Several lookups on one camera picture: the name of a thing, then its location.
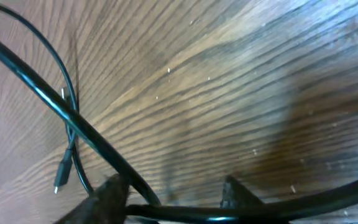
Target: wooden table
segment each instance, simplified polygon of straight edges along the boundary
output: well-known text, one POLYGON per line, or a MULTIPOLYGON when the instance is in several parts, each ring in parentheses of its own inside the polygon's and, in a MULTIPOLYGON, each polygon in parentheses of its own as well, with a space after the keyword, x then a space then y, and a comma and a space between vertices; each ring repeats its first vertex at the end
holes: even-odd
MULTIPOLYGON (((165 205, 217 207, 231 174, 264 202, 358 179, 358 1, 3 1, 51 41, 80 113, 165 205)), ((57 91, 42 44, 0 14, 0 40, 57 91)), ((0 223, 51 223, 63 122, 0 63, 0 223)), ((80 141, 97 187, 115 173, 80 141)), ((133 193, 129 203, 144 203, 133 193)), ((296 223, 358 222, 358 205, 296 223)))

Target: wood grain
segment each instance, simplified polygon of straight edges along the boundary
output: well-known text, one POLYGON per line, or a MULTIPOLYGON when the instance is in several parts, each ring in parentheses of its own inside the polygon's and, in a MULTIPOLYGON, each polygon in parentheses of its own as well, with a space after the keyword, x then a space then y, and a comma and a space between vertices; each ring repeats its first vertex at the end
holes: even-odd
MULTIPOLYGON (((231 174, 264 202, 358 179, 358 1, 3 1, 51 41, 80 112, 164 204, 219 206, 231 174)), ((0 40, 56 90, 40 42, 0 14, 0 40)), ((0 63, 0 223, 51 223, 64 125, 0 63)), ((80 142, 92 184, 115 171, 80 142)), ((144 203, 133 193, 129 203, 144 203)), ((295 223, 355 223, 358 205, 295 223)))

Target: dark blurry object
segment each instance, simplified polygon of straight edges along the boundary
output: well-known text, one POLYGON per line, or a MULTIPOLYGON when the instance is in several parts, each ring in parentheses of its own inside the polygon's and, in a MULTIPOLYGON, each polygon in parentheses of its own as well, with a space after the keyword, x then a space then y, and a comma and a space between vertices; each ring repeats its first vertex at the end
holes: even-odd
POLYGON ((125 206, 129 184, 114 174, 83 200, 69 214, 55 224, 121 224, 125 220, 125 206))

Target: wooden surface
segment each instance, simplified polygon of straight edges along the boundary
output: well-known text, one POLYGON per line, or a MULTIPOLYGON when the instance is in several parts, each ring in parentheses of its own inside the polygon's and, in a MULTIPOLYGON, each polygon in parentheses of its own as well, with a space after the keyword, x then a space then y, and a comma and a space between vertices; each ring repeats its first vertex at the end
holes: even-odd
MULTIPOLYGON (((4 1, 51 41, 81 114, 165 205, 217 207, 232 174, 264 202, 358 179, 358 1, 4 1)), ((40 42, 0 14, 0 40, 57 91, 40 42)), ((63 123, 0 63, 0 223, 51 223, 63 123)), ((115 171, 80 141, 93 186, 115 171)), ((144 203, 132 194, 130 203, 144 203)), ((297 223, 358 223, 358 205, 297 223)))

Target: brown wood surface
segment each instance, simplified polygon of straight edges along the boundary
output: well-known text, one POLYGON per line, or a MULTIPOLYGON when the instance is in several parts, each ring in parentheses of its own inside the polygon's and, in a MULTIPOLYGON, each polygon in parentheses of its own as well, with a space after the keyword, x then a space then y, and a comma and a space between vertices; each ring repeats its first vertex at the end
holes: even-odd
MULTIPOLYGON (((51 41, 80 112, 166 205, 217 207, 232 174, 264 202, 358 179, 358 0, 3 1, 51 41)), ((0 14, 0 40, 57 91, 56 63, 0 14)), ((63 123, 0 63, 0 223, 51 223, 63 123)), ((80 141, 93 186, 115 171, 80 141)), ((132 194, 129 203, 144 203, 132 194)), ((358 205, 298 223, 358 223, 358 205)))

